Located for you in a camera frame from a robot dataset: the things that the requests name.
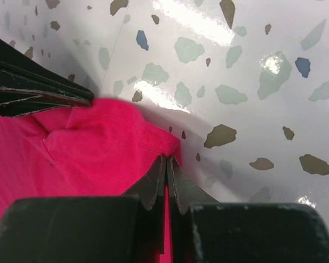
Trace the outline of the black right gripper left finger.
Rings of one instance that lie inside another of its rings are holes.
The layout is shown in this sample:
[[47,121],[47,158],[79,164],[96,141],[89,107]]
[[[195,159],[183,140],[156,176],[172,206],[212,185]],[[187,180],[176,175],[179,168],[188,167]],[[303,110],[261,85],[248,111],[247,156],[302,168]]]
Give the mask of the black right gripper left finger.
[[0,262],[159,262],[166,159],[120,196],[27,198],[0,220]]

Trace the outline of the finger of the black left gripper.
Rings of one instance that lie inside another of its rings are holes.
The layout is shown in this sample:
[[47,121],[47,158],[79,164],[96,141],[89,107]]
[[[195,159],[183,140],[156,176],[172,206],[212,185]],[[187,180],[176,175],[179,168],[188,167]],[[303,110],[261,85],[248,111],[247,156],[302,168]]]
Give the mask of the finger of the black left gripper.
[[91,102],[80,96],[0,90],[0,116],[20,117],[60,107],[90,106]]
[[89,89],[61,77],[0,39],[0,89],[92,100]]

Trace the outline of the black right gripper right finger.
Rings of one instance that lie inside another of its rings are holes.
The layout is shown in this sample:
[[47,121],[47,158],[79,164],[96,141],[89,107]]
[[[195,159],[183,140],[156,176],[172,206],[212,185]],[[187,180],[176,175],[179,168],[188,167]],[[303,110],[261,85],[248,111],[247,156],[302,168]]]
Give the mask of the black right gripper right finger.
[[167,159],[173,262],[329,262],[329,232],[299,203],[221,203]]

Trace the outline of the magenta red t shirt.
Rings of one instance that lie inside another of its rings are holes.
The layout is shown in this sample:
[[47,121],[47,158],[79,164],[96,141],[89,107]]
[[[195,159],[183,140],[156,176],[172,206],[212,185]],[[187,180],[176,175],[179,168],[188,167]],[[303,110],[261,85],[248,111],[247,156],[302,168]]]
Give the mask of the magenta red t shirt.
[[181,160],[180,139],[121,100],[0,117],[0,219],[23,198],[120,195],[162,155]]

